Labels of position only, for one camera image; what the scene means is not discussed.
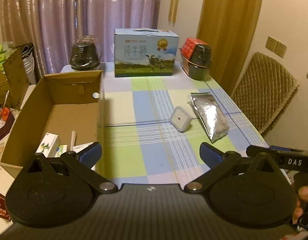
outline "silver foil bag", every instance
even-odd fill
[[[210,93],[190,93],[190,98],[211,142],[227,135],[229,124],[215,98]]]

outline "green and white box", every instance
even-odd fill
[[[172,75],[179,37],[155,29],[115,29],[115,77]]]

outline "shiny curtain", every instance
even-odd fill
[[[93,34],[113,61],[115,28],[157,26],[159,0],[0,0],[4,41],[33,42],[37,73],[58,73],[69,64],[77,38]]]
[[[212,47],[210,75],[230,95],[249,50],[261,0],[205,0],[198,38]]]

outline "human hand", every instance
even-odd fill
[[[299,195],[297,198],[296,208],[292,214],[292,223],[295,225],[298,218],[303,214],[303,209],[301,208],[301,202],[308,202],[308,186],[301,187],[298,191]]]

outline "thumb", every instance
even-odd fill
[[[308,186],[299,189],[299,196],[302,200],[308,202]]]

